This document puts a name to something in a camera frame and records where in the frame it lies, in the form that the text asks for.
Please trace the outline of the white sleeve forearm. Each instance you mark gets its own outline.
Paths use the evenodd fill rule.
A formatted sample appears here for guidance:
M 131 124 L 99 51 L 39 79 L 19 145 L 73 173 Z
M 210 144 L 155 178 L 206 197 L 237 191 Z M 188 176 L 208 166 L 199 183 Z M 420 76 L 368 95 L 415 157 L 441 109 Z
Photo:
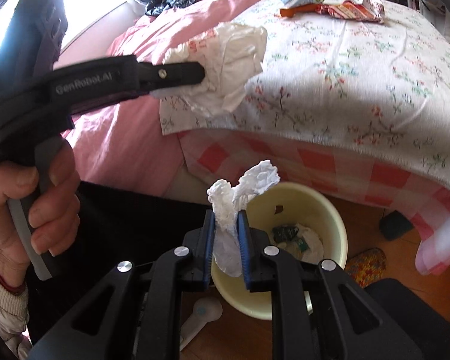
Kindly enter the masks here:
M 32 348 L 25 334 L 29 321 L 25 273 L 23 267 L 0 258 L 0 337 L 16 359 L 27 359 Z

